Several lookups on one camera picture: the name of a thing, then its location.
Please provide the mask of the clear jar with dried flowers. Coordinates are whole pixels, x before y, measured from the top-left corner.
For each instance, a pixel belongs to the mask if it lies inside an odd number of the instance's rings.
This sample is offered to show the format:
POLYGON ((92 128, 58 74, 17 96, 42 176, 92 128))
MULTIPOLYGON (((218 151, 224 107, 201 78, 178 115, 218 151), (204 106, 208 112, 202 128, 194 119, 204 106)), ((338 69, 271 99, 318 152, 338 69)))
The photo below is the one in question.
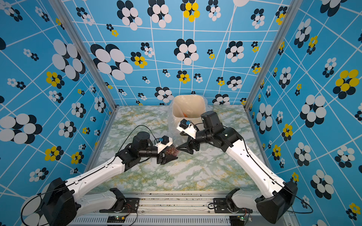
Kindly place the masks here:
POLYGON ((179 154, 179 150, 177 150, 176 149, 176 147, 168 147, 167 149, 166 149, 166 154, 167 155, 172 155, 172 156, 174 156, 174 157, 177 157, 178 156, 178 154, 179 154))

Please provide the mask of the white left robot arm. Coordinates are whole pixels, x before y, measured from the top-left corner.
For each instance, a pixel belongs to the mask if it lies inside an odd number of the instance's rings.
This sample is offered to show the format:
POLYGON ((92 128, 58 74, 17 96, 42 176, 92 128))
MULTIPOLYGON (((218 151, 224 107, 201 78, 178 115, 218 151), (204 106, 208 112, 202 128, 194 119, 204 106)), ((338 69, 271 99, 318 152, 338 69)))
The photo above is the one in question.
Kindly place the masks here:
POLYGON ((166 153, 172 145, 173 140, 168 136, 153 144, 150 134, 141 131, 134 136, 132 143, 102 165, 77 177, 52 181, 40 205, 43 222, 46 226, 66 226, 76 217, 94 211, 122 212, 126 205, 125 196, 117 188, 99 195, 88 196, 88 192, 139 164, 141 158, 156 158, 161 165, 176 160, 176 156, 166 153))

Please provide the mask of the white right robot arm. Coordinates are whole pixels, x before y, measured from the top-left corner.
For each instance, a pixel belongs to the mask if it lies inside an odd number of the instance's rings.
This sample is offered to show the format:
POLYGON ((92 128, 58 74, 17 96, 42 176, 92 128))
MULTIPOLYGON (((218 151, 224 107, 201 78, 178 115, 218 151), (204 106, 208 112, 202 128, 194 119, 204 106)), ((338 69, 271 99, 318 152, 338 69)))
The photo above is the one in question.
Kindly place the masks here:
POLYGON ((203 143, 221 149, 234 159, 259 188, 259 193, 249 195, 239 188, 229 192, 224 206, 228 211, 256 210, 269 223, 275 224, 293 205, 298 188, 293 182, 285 182, 273 173, 247 146, 245 139, 232 127, 225 127, 216 112, 201 115, 203 130, 192 121, 183 119, 177 126, 186 143, 178 150, 193 154, 203 143))

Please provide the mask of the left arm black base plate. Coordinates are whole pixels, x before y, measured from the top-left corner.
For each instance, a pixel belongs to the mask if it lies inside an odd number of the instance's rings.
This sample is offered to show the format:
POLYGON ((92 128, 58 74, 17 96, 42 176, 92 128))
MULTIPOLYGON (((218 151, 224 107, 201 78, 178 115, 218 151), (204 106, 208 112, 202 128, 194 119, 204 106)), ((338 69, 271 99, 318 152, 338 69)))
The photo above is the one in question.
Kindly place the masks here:
POLYGON ((99 210, 100 213, 136 213, 140 204, 140 198, 125 198, 121 209, 118 210, 99 210))

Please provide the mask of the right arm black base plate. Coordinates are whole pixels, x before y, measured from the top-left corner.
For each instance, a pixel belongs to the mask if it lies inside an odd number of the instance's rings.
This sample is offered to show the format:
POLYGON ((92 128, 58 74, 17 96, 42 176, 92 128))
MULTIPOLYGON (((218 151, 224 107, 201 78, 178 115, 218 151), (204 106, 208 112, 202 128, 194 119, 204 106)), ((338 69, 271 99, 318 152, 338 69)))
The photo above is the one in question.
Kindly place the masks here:
POLYGON ((248 208, 238 208, 226 198, 214 198, 212 203, 207 205, 208 209, 214 210, 215 213, 224 214, 252 214, 253 210, 248 208))

